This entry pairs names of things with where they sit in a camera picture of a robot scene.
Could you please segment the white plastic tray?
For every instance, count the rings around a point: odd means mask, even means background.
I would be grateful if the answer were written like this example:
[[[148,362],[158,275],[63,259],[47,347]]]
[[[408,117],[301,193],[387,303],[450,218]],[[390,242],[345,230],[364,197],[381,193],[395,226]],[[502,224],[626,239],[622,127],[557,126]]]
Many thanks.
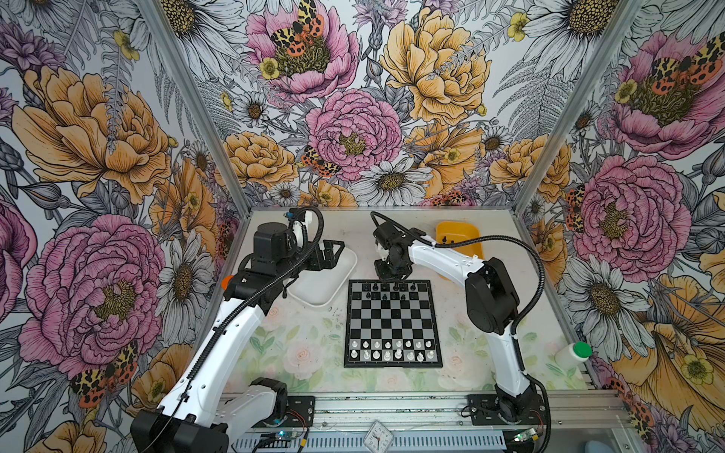
[[[303,271],[288,289],[288,296],[312,309],[326,308],[341,290],[347,288],[347,282],[357,264],[356,253],[346,248],[334,268]]]

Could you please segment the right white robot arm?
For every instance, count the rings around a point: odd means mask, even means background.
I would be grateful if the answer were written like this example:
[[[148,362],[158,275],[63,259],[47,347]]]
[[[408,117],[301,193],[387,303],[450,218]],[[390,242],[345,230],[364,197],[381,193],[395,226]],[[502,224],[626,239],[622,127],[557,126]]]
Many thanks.
[[[546,271],[535,249],[523,241],[505,235],[486,235],[460,243],[438,243],[418,228],[405,228],[399,222],[373,211],[373,237],[381,258],[375,261],[379,279],[403,281],[416,265],[424,266],[464,288],[469,321],[487,337],[496,378],[496,401],[479,407],[481,413],[494,414],[503,422],[517,424],[536,404],[538,392],[526,371],[517,329],[544,292]],[[527,306],[518,308],[520,299],[502,260],[468,256],[459,250],[484,242],[518,245],[535,260],[538,283]]]

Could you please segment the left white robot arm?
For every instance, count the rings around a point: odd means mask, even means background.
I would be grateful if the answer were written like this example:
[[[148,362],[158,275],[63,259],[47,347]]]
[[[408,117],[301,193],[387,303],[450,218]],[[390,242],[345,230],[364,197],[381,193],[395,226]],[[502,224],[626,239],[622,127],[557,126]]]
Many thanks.
[[[236,362],[275,300],[304,271],[332,270],[345,244],[308,236],[305,222],[265,223],[238,271],[222,282],[224,300],[200,349],[154,410],[140,411],[130,434],[140,452],[226,452],[251,428],[284,423],[285,383],[254,379],[241,396],[224,400]]]

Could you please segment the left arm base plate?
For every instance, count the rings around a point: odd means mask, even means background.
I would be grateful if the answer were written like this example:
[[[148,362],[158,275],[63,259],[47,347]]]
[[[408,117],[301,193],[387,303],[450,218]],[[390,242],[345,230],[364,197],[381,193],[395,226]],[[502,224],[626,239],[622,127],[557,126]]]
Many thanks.
[[[285,428],[311,428],[315,420],[314,396],[287,396],[281,410],[274,414],[270,426]]]

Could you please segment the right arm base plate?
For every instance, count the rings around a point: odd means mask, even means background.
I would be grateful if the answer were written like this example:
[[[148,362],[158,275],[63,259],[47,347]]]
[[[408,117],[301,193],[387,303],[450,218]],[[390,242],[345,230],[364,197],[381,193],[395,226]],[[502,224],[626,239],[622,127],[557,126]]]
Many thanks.
[[[551,420],[541,396],[469,394],[466,411],[474,426],[546,426]]]

